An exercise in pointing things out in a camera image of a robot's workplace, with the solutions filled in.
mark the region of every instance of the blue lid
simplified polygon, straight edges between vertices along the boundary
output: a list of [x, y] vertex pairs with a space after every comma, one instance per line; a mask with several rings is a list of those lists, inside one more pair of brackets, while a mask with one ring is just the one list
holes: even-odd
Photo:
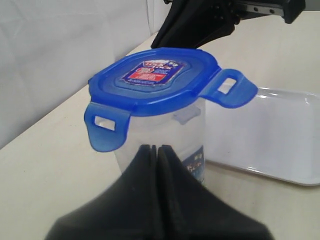
[[[227, 94], [218, 90], [226, 79], [236, 82]], [[157, 48], [115, 62], [89, 80], [91, 103], [84, 120], [92, 147], [110, 152], [127, 138], [131, 116], [174, 112], [199, 97], [225, 108], [248, 103], [258, 88], [241, 72], [222, 70], [216, 59], [198, 49]], [[95, 117], [115, 122], [115, 129], [95, 124]]]

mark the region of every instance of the white wall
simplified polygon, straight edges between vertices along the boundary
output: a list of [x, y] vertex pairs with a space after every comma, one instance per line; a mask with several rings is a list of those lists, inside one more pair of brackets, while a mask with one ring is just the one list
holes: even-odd
[[162, 0], [0, 1], [0, 148], [156, 32]]

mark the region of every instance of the label sticker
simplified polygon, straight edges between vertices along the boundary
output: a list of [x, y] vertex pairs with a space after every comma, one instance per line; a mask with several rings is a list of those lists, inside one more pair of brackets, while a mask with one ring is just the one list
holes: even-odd
[[147, 60], [123, 76], [126, 83], [143, 86], [167, 84], [182, 68], [181, 62], [165, 59]]
[[200, 182], [205, 180], [205, 156], [204, 147], [189, 156], [182, 164], [189, 170], [189, 172]]

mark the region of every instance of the white plastic tray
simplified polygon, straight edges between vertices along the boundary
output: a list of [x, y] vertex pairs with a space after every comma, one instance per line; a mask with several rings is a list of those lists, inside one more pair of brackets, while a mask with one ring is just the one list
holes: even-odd
[[238, 109], [207, 102], [204, 149], [208, 161], [320, 185], [320, 97], [260, 88]]

